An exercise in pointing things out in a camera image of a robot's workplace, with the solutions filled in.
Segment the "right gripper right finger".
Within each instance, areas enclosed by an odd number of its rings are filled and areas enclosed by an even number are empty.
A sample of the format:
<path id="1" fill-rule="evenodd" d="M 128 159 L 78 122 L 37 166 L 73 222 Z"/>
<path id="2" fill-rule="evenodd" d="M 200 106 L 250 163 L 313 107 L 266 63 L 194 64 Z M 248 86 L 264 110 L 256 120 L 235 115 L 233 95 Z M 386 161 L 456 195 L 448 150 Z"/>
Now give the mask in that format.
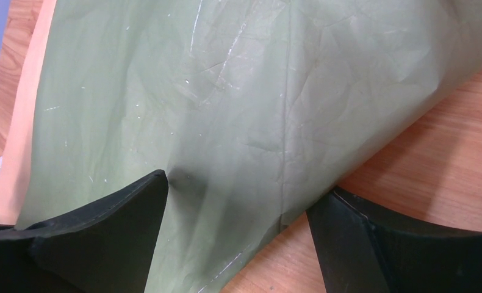
<path id="1" fill-rule="evenodd" d="M 482 232 L 415 219 L 340 187 L 307 217 L 327 292 L 482 292 Z"/>

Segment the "green wrapping paper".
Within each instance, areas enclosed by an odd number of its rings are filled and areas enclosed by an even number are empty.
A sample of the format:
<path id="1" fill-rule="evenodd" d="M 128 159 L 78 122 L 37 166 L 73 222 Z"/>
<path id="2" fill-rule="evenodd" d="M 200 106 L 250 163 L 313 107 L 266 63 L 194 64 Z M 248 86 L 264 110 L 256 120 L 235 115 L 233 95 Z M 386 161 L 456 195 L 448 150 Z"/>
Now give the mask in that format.
<path id="1" fill-rule="evenodd" d="M 57 1 L 17 225 L 162 169 L 147 292 L 218 292 L 482 68 L 482 1 Z"/>

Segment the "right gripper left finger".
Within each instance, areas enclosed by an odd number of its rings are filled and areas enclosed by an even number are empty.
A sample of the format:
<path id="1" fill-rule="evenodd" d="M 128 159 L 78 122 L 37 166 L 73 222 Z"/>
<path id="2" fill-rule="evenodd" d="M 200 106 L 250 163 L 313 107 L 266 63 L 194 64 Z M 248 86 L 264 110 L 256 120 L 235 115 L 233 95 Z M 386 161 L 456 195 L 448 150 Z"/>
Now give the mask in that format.
<path id="1" fill-rule="evenodd" d="M 0 225 L 0 292 L 143 292 L 167 197 L 155 170 L 26 229 Z"/>

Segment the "pink wrapping paper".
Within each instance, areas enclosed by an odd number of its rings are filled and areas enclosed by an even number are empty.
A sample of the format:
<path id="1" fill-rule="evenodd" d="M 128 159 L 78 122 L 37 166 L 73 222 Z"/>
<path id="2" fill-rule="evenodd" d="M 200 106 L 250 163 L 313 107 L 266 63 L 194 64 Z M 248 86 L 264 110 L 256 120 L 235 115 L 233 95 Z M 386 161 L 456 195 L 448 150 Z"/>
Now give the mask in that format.
<path id="1" fill-rule="evenodd" d="M 35 102 L 55 1 L 12 1 L 0 55 L 0 224 L 14 225 L 31 173 Z"/>

